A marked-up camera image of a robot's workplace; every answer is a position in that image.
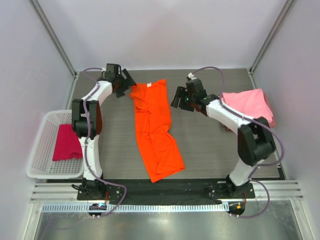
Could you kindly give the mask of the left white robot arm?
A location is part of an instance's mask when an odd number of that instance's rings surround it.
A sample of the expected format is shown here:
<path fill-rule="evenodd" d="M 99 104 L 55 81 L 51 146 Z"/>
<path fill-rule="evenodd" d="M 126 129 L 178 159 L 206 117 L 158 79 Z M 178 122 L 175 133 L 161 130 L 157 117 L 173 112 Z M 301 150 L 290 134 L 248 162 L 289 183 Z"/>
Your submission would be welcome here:
<path fill-rule="evenodd" d="M 100 70 L 94 87 L 82 98 L 71 103 L 71 127 L 81 146 L 83 176 L 80 185 L 72 187 L 78 191 L 78 200 L 100 200 L 107 195 L 107 185 L 99 157 L 99 138 L 103 130 L 101 105 L 107 97 L 117 98 L 136 85 L 129 72 L 116 63 L 107 63 L 105 68 L 90 67 L 83 71 Z"/>

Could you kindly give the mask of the orange t shirt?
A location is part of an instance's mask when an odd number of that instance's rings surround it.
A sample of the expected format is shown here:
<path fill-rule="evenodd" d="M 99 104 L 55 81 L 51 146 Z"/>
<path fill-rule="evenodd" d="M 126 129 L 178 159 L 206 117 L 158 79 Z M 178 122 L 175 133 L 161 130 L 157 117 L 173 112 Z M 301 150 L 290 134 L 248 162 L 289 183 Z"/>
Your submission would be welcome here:
<path fill-rule="evenodd" d="M 185 169 L 172 125 L 167 80 L 138 83 L 131 88 L 135 136 L 146 172 L 152 183 Z"/>

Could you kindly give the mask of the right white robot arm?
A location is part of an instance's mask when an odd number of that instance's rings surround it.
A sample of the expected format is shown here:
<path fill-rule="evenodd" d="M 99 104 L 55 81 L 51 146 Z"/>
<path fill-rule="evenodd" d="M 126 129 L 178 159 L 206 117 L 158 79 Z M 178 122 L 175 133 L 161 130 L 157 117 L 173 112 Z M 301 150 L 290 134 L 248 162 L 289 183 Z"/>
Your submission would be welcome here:
<path fill-rule="evenodd" d="M 264 117 L 249 117 L 228 107 L 221 96 L 208 95 L 198 78 L 189 79 L 185 84 L 185 87 L 177 87 L 171 107 L 197 111 L 219 121 L 237 135 L 239 160 L 225 178 L 226 194 L 236 198 L 246 189 L 258 166 L 276 150 L 269 123 Z"/>

